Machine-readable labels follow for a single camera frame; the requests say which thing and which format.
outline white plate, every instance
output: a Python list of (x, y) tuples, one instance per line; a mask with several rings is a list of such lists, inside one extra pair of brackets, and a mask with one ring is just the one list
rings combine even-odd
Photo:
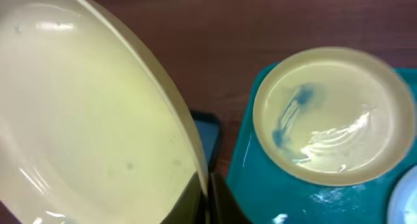
[(207, 194), (188, 108), (109, 12), (0, 0), (0, 54), (0, 200), (22, 223), (160, 223), (196, 171)]
[(388, 205), (388, 224), (417, 223), (417, 166), (395, 186)]
[(365, 182), (414, 140), (414, 105), (390, 67), (366, 53), (317, 48), (267, 75), (253, 108), (259, 141), (287, 172), (317, 184)]

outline glossy surface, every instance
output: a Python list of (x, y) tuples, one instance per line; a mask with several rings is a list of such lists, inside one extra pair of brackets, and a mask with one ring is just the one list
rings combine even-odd
[[(297, 179), (278, 167), (264, 152), (253, 128), (253, 103), (266, 67), (252, 86), (227, 184), (253, 223), (386, 223), (388, 200), (397, 181), (417, 164), (417, 144), (390, 172), (363, 184), (344, 187), (319, 186)], [(397, 69), (417, 95), (417, 72)]]
[(22, 223), (160, 223), (196, 171), (207, 194), (176, 87), (95, 7), (0, 0), (0, 199)]
[(343, 48), (307, 50), (277, 65), (259, 87), (253, 123), (277, 165), (333, 186), (387, 172), (415, 135), (406, 85), (382, 61)]
[(388, 205), (388, 224), (417, 223), (417, 167), (396, 184)]

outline brown table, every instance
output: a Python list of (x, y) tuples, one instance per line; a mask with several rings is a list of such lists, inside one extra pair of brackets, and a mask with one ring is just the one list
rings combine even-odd
[[(148, 45), (190, 108), (219, 116), (224, 176), (252, 82), (266, 65), (303, 49), (347, 46), (417, 67), (417, 0), (95, 1)], [(0, 223), (15, 222), (0, 208)]]

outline dark wooden surface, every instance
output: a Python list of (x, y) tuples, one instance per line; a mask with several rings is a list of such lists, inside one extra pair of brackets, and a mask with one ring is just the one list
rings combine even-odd
[[(256, 74), (303, 49), (347, 46), (417, 67), (417, 0), (95, 0), (154, 52), (188, 106), (215, 113), (226, 175)], [(14, 223), (0, 208), (0, 223)]]

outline tray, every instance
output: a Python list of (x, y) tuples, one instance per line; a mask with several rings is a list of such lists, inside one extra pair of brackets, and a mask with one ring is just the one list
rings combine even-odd
[[(252, 86), (226, 181), (247, 217), (254, 223), (386, 223), (391, 192), (401, 176), (417, 164), (417, 145), (395, 169), (372, 181), (326, 187), (299, 180), (265, 154), (253, 129), (257, 89), (277, 65), (262, 70)], [(395, 70), (417, 95), (417, 70)]]

